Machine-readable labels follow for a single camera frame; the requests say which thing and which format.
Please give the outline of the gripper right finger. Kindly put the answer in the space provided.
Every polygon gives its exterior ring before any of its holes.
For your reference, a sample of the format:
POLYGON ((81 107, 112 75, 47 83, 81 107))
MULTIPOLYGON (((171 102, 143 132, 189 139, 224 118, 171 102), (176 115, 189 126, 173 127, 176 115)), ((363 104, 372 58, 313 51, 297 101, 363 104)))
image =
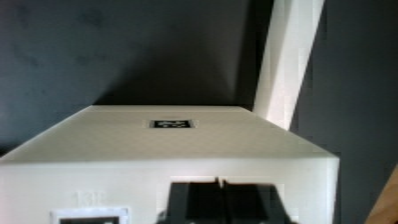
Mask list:
POLYGON ((274 185, 228 183, 224 198, 228 224, 296 224, 274 185))

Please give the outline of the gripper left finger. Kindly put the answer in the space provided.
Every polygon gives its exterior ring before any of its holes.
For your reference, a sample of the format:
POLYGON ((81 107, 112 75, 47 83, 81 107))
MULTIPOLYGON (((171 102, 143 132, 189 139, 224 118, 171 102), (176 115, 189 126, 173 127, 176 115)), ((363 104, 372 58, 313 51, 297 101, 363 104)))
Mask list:
POLYGON ((168 208, 157 224, 226 224, 223 188, 217 182, 171 184, 168 208))

